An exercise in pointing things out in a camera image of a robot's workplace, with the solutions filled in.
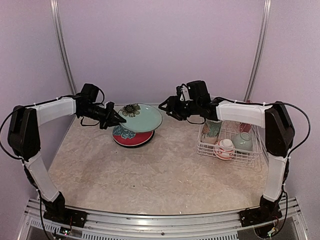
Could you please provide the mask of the light blue flower plate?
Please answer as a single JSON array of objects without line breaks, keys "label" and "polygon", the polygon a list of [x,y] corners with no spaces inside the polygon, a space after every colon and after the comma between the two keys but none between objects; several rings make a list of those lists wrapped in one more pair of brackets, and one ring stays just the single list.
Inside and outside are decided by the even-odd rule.
[{"label": "light blue flower plate", "polygon": [[122,127],[135,133],[146,133],[157,129],[163,116],[154,106],[144,103],[131,103],[123,106],[118,114],[126,120]]}]

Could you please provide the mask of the red polka dot plate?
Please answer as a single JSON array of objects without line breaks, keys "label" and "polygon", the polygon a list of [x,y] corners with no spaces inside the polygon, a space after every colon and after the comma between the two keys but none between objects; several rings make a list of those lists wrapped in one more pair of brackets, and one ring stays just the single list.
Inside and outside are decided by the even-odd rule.
[{"label": "red polka dot plate", "polygon": [[247,123],[241,123],[239,125],[239,132],[240,133],[249,133],[251,130],[252,125],[251,124],[247,124]]}]

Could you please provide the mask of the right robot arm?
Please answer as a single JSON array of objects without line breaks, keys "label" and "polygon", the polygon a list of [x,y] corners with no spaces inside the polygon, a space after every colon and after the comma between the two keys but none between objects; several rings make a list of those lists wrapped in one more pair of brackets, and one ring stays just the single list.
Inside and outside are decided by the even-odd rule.
[{"label": "right robot arm", "polygon": [[196,80],[176,88],[158,107],[168,116],[185,121],[193,115],[205,120],[235,121],[265,130],[268,175],[259,207],[239,212],[243,227],[265,223],[282,217],[279,202],[285,193],[289,174],[289,158],[296,149],[295,129],[286,107],[288,103],[250,103],[223,97],[211,99],[206,83]]}]

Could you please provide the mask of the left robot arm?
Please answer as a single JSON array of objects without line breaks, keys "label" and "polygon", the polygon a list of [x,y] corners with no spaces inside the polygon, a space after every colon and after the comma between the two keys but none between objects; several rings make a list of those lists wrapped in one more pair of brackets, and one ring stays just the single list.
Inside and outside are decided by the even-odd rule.
[{"label": "left robot arm", "polygon": [[126,123],[115,111],[112,101],[97,102],[100,92],[98,86],[86,83],[80,92],[73,95],[64,95],[30,105],[17,105],[5,118],[5,121],[9,122],[7,143],[12,153],[3,145],[1,149],[12,159],[22,163],[28,181],[36,189],[45,206],[44,217],[47,219],[63,223],[70,221],[72,214],[43,160],[41,128],[47,123],[69,116],[97,121],[102,130]]}]

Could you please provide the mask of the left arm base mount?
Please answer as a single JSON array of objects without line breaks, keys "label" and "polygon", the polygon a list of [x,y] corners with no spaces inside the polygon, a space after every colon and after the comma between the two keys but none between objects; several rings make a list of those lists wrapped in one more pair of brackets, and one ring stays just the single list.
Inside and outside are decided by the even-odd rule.
[{"label": "left arm base mount", "polygon": [[63,195],[59,195],[53,202],[46,200],[42,202],[45,206],[43,217],[46,220],[71,227],[84,228],[88,213],[82,210],[67,208]]}]

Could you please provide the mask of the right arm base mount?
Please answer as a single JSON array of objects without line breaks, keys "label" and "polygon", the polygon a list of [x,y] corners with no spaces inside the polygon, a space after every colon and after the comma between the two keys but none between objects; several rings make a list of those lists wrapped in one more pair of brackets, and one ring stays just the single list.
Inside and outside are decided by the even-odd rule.
[{"label": "right arm base mount", "polygon": [[260,198],[259,206],[255,208],[246,208],[239,213],[240,223],[242,227],[258,225],[280,219],[283,215],[280,210],[279,201],[275,202]]}]

